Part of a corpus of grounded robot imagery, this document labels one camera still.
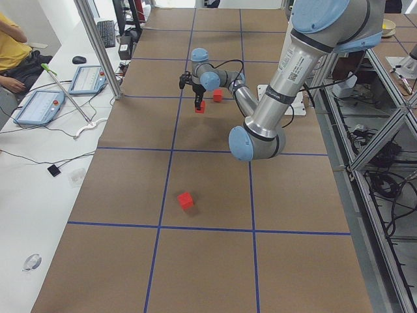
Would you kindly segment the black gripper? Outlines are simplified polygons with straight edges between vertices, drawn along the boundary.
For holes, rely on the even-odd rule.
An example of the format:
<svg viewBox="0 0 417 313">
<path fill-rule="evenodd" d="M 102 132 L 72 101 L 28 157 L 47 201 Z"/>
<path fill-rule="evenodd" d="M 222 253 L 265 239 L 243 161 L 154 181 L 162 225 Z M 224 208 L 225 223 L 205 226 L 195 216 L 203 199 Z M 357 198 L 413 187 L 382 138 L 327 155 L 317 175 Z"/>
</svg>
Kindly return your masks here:
<svg viewBox="0 0 417 313">
<path fill-rule="evenodd" d="M 203 101 L 203 94 L 205 93 L 205 88 L 200 84 L 193 83 L 192 90 L 195 93 L 194 106 L 196 108 L 200 108 L 201 103 Z"/>
</svg>

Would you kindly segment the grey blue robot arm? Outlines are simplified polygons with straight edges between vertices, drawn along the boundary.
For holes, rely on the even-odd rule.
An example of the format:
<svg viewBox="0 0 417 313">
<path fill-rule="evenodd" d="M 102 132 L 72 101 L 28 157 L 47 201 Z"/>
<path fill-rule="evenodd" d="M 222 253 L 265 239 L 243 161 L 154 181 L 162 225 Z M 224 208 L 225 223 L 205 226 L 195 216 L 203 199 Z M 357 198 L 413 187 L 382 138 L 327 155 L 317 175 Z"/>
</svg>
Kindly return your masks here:
<svg viewBox="0 0 417 313">
<path fill-rule="evenodd" d="M 203 48 L 192 51 L 192 69 L 180 76 L 179 87 L 191 85 L 195 107 L 205 91 L 230 91 L 245 120 L 229 133 L 232 155 L 241 161 L 273 158 L 285 145 L 280 120 L 295 101 L 318 60 L 332 52 L 357 52 L 378 45 L 382 37 L 384 1 L 295 1 L 288 47 L 260 99 L 245 84 L 244 75 L 209 63 Z"/>
</svg>

